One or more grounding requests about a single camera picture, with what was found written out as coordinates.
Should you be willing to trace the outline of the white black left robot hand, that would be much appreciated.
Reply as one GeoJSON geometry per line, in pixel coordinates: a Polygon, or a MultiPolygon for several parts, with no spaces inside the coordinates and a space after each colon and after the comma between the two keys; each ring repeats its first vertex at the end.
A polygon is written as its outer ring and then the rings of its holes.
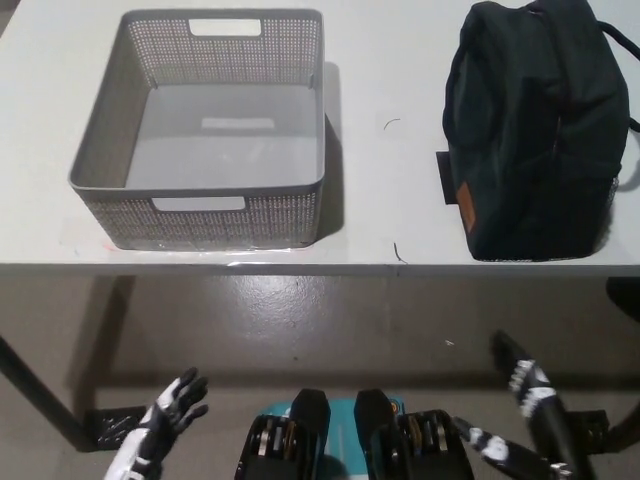
{"type": "Polygon", "coordinates": [[[104,479],[160,479],[178,437],[208,412],[207,393],[208,380],[195,367],[175,378],[127,434],[104,479]]]}

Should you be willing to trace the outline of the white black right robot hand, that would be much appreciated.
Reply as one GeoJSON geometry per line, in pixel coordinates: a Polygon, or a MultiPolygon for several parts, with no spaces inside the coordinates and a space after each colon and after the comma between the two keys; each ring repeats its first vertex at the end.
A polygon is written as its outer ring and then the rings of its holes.
{"type": "Polygon", "coordinates": [[[535,448],[530,450],[454,417],[452,425],[459,436],[484,462],[512,479],[594,479],[594,469],[575,439],[568,412],[538,362],[501,330],[492,336],[491,352],[535,448]]]}

